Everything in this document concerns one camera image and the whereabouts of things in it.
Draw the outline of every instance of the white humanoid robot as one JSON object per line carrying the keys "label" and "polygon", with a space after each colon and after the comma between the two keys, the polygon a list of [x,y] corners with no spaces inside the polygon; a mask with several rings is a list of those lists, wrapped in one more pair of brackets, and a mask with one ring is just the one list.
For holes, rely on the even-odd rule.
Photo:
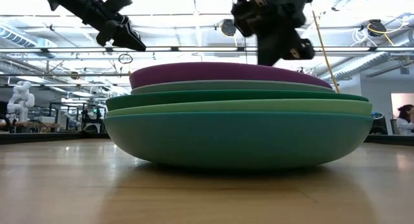
{"label": "white humanoid robot", "polygon": [[29,92],[32,87],[30,82],[18,82],[17,86],[13,87],[13,96],[8,101],[7,112],[15,113],[19,111],[19,121],[27,121],[28,108],[34,106],[34,95]]}

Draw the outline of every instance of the light green bowl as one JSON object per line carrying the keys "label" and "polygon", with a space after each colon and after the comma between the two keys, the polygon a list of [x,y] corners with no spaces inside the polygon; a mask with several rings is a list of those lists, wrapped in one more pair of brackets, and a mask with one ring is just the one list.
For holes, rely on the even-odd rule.
{"label": "light green bowl", "polygon": [[192,168],[268,170],[340,159],[366,138],[373,119],[289,112],[154,113],[103,120],[126,153]]}
{"label": "light green bowl", "polygon": [[107,117],[147,113],[185,113],[212,111],[288,111],[308,113],[338,113],[369,116],[372,104],[355,100],[268,99],[190,102],[129,107],[109,111]]}
{"label": "light green bowl", "polygon": [[201,90],[286,90],[316,91],[335,93],[334,90],[318,85],[294,82],[256,81],[256,80],[200,80],[187,82],[168,82],[135,88],[131,94],[144,94],[164,91],[201,91]]}

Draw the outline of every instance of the wooden table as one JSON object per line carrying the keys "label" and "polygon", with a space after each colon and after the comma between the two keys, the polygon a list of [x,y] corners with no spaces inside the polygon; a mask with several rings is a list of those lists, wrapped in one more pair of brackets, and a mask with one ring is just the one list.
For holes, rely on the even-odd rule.
{"label": "wooden table", "polygon": [[0,147],[0,223],[413,223],[414,148],[274,174],[165,168],[109,140]]}
{"label": "wooden table", "polygon": [[[37,122],[20,122],[17,121],[16,122],[16,127],[17,128],[39,128],[42,131],[41,132],[47,132],[46,128],[58,128],[60,125],[57,123],[37,123]],[[2,122],[0,123],[0,128],[4,128],[6,127],[6,123]]]}

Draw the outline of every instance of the stack of bowls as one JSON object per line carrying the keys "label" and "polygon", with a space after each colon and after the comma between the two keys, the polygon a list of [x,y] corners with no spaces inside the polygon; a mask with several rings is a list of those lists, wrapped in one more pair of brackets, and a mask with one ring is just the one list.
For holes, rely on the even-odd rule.
{"label": "stack of bowls", "polygon": [[368,99],[318,78],[238,63],[135,71],[132,95],[110,98],[105,126],[143,160],[210,169],[312,166],[354,151],[372,126]]}

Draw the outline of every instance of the wall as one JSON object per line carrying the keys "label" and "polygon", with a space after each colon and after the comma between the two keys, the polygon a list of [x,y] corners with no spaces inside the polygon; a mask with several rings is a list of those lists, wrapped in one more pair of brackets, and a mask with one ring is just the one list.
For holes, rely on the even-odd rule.
{"label": "wall", "polygon": [[341,80],[339,83],[339,90],[342,94],[362,95],[361,92],[361,78],[360,75],[354,75],[350,80]]}
{"label": "wall", "polygon": [[362,96],[373,104],[373,111],[383,113],[388,134],[392,134],[390,119],[393,118],[391,93],[414,93],[414,82],[409,80],[361,79]]}

